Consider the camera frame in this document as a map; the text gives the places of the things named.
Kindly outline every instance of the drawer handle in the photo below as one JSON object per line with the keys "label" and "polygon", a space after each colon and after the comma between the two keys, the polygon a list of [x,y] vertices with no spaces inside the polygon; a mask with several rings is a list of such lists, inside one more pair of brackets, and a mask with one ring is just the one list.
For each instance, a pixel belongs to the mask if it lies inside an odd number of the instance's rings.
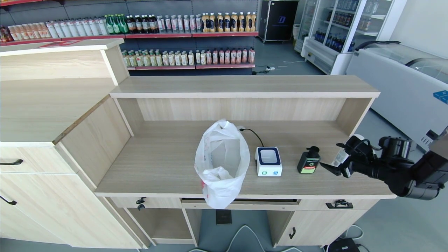
{"label": "drawer handle", "polygon": [[325,203],[329,209],[353,209],[353,204],[346,200],[336,200],[335,204]]}
{"label": "drawer handle", "polygon": [[294,237],[295,234],[296,234],[296,228],[293,227],[293,233],[292,233],[292,234],[289,234],[289,238],[290,238],[290,239],[293,239],[293,237]]}
{"label": "drawer handle", "polygon": [[0,165],[19,165],[23,163],[23,159],[17,159],[15,162],[12,163],[0,163]]}
{"label": "drawer handle", "polygon": [[9,202],[9,201],[7,201],[5,198],[3,198],[1,195],[0,195],[0,198],[1,198],[2,200],[4,200],[6,203],[10,204],[10,205],[13,205],[13,206],[14,206],[14,205],[17,204],[17,201],[13,200],[13,201]]}

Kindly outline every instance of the beverage fridge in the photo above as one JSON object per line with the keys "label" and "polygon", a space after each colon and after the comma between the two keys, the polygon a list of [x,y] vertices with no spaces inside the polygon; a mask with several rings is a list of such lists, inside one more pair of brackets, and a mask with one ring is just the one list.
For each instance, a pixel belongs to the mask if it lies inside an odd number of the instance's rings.
{"label": "beverage fridge", "polygon": [[345,74],[363,42],[389,40],[406,0],[306,0],[295,50],[326,74]]}

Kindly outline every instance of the white plastic bag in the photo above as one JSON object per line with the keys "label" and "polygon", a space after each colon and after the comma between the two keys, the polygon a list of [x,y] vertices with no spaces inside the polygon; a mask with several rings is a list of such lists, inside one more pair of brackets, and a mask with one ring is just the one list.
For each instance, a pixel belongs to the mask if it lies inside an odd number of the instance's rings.
{"label": "white plastic bag", "polygon": [[224,209],[236,199],[249,162],[249,147],[235,125],[219,120],[204,132],[194,168],[202,179],[207,205]]}

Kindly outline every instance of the red shelf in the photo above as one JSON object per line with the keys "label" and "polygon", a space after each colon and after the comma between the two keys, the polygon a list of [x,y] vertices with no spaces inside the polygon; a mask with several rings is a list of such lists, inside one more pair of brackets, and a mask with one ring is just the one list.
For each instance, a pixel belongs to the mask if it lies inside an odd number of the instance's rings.
{"label": "red shelf", "polygon": [[194,69],[194,65],[163,65],[163,66],[137,66],[128,67],[128,70],[187,70]]}
{"label": "red shelf", "polygon": [[241,31],[241,32],[203,32],[203,33],[193,33],[193,38],[203,38],[203,37],[247,37],[247,36],[257,36],[257,31]]}
{"label": "red shelf", "polygon": [[0,3],[0,7],[2,6],[9,6],[9,5],[15,5],[15,4],[25,4],[25,3],[32,3],[32,2],[42,2],[45,0],[16,0],[16,1],[8,1],[8,2],[2,2]]}
{"label": "red shelf", "polygon": [[32,44],[32,43],[57,42],[57,41],[60,41],[60,38],[18,40],[18,41],[6,42],[6,45],[22,45],[22,44]]}
{"label": "red shelf", "polygon": [[150,33],[150,34],[126,34],[127,39],[145,38],[191,38],[191,33]]}
{"label": "red shelf", "polygon": [[87,39],[124,39],[124,34],[115,34],[115,35],[99,35],[99,36],[84,36],[84,37],[71,37],[71,38],[62,38],[62,41],[70,41],[70,40],[87,40]]}
{"label": "red shelf", "polygon": [[213,68],[253,68],[255,64],[224,64],[224,65],[196,65],[196,69],[213,69]]}

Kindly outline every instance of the floor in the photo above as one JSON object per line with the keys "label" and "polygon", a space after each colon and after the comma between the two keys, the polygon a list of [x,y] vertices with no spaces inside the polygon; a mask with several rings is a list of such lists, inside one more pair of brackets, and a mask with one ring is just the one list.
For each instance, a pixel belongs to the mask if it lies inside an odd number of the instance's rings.
{"label": "floor", "polygon": [[[274,66],[276,69],[268,74],[323,74],[293,50],[291,43],[262,44],[257,40],[255,45],[257,65]],[[372,144],[382,136],[403,136],[374,111],[369,111],[360,124],[357,132],[369,139]],[[411,152],[410,158],[418,160],[422,152],[418,149]],[[414,201],[405,198],[381,200],[357,221],[364,230],[364,236],[357,243],[365,245],[370,252],[443,252],[447,251],[446,234],[440,234],[425,221],[421,212],[417,211]],[[263,252],[282,251],[288,247],[272,248],[271,238],[264,211],[233,211],[231,225],[215,225],[215,211],[207,210],[202,215],[199,248],[211,252],[226,251],[235,232],[244,224],[250,226],[257,234],[263,248],[256,237],[248,229],[242,229],[235,238],[231,252]],[[359,235],[356,229],[350,230],[349,236]],[[161,244],[150,247],[149,252],[187,252],[198,251],[193,245]],[[303,252],[321,252],[317,246],[299,247]],[[126,249],[89,249],[72,248],[68,245],[34,243],[0,239],[1,252],[134,252]]]}

